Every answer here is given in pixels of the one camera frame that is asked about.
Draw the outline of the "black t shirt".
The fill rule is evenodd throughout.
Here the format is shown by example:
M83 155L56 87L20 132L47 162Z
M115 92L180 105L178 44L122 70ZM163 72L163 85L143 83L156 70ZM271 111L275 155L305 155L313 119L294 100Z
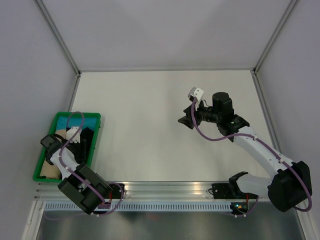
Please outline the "black t shirt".
M90 130L89 128L85 128L80 134L80 143L74 144L74 157L78 164L88 162L93 137L94 131Z

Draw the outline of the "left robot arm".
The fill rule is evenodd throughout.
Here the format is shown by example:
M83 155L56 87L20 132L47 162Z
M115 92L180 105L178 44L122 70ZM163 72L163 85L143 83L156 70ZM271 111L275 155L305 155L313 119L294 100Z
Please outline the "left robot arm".
M76 162L67 144L56 135L45 136L40 144L45 149L45 158L61 173L58 189L77 205L84 213L91 215L106 202L112 191L111 186L95 173L86 163Z

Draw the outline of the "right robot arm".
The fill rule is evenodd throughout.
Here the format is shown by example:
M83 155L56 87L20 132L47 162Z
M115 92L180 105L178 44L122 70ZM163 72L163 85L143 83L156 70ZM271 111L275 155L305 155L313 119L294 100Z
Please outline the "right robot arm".
M285 213L290 209L309 212L312 209L312 182L309 166L295 162L267 144L250 123L235 114L233 101L226 92L212 95L212 105L203 99L204 91L194 87L188 93L191 105L178 120L210 142L228 139L245 150L268 174L254 176L241 171L228 180L228 192L235 199L255 195L268 198Z

